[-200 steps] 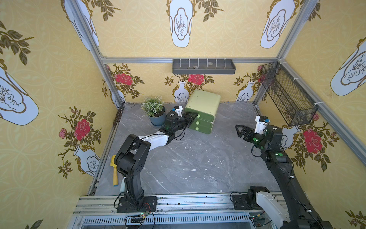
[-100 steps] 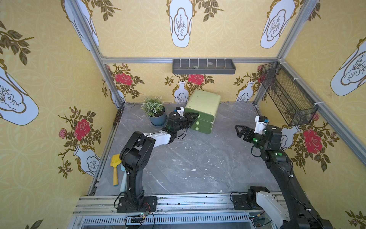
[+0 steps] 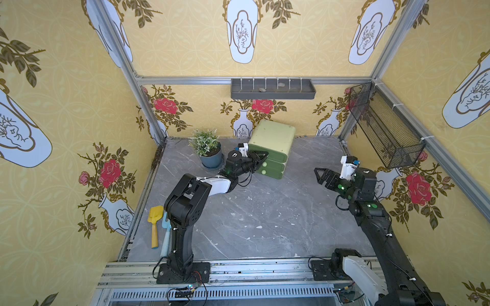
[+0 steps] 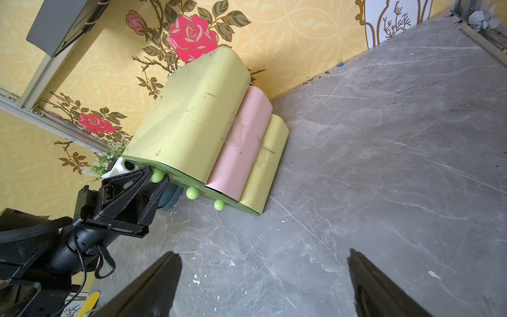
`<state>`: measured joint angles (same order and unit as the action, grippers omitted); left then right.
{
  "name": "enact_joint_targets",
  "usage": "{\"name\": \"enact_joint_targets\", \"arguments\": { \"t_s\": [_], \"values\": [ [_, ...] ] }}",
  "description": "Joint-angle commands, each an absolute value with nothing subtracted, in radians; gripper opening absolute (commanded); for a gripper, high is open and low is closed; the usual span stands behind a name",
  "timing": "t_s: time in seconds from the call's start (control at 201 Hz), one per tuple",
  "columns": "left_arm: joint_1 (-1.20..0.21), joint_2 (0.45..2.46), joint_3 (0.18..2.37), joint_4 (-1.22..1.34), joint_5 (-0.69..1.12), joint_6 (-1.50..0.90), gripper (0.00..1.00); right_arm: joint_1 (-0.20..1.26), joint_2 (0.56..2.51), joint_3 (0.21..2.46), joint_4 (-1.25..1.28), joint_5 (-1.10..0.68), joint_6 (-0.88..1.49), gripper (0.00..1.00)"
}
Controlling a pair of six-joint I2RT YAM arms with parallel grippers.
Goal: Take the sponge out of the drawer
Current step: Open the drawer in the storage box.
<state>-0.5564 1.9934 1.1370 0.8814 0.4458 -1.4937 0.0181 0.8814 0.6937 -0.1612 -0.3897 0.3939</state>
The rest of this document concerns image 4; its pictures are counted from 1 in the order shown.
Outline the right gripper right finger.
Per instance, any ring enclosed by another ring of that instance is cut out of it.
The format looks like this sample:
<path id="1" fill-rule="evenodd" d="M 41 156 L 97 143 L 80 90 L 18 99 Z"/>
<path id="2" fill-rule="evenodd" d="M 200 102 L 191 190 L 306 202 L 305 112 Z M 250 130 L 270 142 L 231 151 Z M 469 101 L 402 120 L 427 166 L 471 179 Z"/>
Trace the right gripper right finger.
<path id="1" fill-rule="evenodd" d="M 347 259 L 355 292 L 355 308 L 361 317 L 431 317 L 363 253 L 350 249 Z"/>

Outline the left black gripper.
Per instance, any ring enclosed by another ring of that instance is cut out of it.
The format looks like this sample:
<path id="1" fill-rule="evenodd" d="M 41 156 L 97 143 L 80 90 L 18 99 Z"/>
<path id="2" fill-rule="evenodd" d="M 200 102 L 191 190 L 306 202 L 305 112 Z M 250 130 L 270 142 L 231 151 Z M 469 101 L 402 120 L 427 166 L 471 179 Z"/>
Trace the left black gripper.
<path id="1" fill-rule="evenodd" d="M 77 195 L 73 225 L 143 238 L 168 184 L 166 174 L 153 174 L 146 166 L 104 179 L 98 190 L 84 186 Z"/>

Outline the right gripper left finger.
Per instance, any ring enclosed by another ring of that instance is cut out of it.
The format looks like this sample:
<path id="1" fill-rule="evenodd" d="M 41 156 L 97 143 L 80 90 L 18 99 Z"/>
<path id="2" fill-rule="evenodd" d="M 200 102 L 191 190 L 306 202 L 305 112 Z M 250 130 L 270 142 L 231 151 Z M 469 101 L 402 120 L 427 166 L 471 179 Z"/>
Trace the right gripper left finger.
<path id="1" fill-rule="evenodd" d="M 93 316 L 169 316 L 182 273 L 179 254 L 166 252 Z"/>

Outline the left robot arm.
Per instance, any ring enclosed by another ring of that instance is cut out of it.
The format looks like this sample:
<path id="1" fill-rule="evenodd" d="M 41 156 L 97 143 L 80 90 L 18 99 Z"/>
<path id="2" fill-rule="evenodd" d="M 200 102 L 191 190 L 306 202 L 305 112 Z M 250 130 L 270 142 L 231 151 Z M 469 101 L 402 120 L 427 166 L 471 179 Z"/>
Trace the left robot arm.
<path id="1" fill-rule="evenodd" d="M 81 294 L 72 278 L 116 267 L 108 246 L 119 236 L 149 232 L 169 185 L 163 171 L 146 166 L 83 187 L 75 215 L 49 220 L 15 209 L 1 212 L 1 315 L 60 316 Z"/>

